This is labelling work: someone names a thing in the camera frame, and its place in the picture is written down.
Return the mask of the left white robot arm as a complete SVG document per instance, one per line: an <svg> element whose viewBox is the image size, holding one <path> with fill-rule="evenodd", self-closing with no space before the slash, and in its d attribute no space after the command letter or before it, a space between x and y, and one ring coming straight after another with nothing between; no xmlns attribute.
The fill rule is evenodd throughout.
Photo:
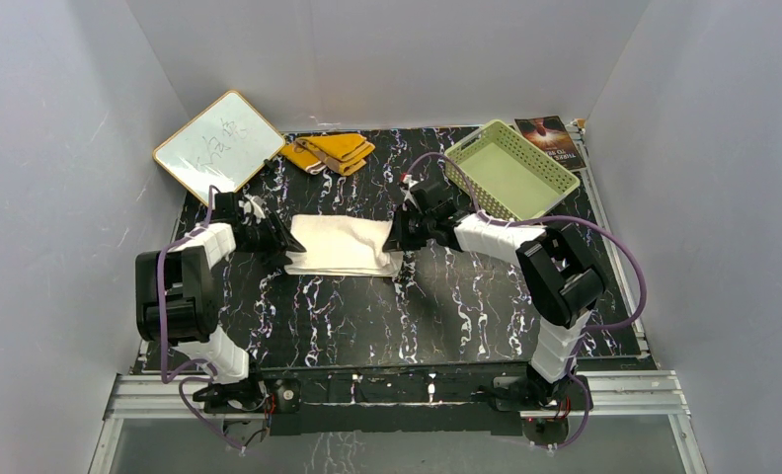
<svg viewBox="0 0 782 474"><path fill-rule="evenodd" d="M205 375L192 399L208 413L295 411L299 385L265 380L259 363L219 324L213 269L233 253L260 254L277 267L305 247L258 197L208 190L203 222L160 251L135 260L136 327L158 344L162 377L175 378L168 351L184 354Z"/></svg>

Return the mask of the wood framed whiteboard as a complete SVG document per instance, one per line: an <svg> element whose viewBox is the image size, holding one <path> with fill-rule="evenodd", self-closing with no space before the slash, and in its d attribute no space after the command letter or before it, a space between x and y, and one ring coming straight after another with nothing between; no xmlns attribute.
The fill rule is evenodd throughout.
<svg viewBox="0 0 782 474"><path fill-rule="evenodd" d="M201 203L209 188L237 192L285 145L238 91L229 90L153 150L154 161Z"/></svg>

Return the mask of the orange towel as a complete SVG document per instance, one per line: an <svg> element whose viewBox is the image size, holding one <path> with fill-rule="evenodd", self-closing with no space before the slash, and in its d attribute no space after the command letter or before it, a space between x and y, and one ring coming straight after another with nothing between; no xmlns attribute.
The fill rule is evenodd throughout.
<svg viewBox="0 0 782 474"><path fill-rule="evenodd" d="M294 138L278 154L309 175L325 170L350 176L366 164L375 145L358 133L309 135Z"/></svg>

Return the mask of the white towel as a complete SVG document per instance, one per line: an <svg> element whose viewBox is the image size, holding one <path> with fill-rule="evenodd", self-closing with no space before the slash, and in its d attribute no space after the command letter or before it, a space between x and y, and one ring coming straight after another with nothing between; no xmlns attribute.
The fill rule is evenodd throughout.
<svg viewBox="0 0 782 474"><path fill-rule="evenodd" d="M342 215L297 214L290 231L305 248L288 252L289 275L332 277L395 277L403 264L401 251L385 252L390 221Z"/></svg>

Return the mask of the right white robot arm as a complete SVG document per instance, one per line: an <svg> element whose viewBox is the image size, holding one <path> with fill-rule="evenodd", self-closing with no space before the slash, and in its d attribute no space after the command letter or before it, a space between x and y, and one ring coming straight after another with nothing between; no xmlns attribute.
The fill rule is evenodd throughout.
<svg viewBox="0 0 782 474"><path fill-rule="evenodd" d="M537 342L522 376L499 376L480 394L498 411L555 408L575 381L574 358L607 278L571 222L498 224L458 208L441 184L405 176L404 200L393 214L383 249L415 251L434 242L506 262L521 271L541 317Z"/></svg>

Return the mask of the green plastic basket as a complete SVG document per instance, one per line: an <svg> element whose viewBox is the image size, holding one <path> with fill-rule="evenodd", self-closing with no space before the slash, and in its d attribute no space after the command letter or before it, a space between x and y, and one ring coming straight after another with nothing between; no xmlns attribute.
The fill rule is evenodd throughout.
<svg viewBox="0 0 782 474"><path fill-rule="evenodd" d="M463 191L470 184L477 203L500 220L539 218L580 186L580 179L525 139L494 119L445 151L454 164L444 175Z"/></svg>

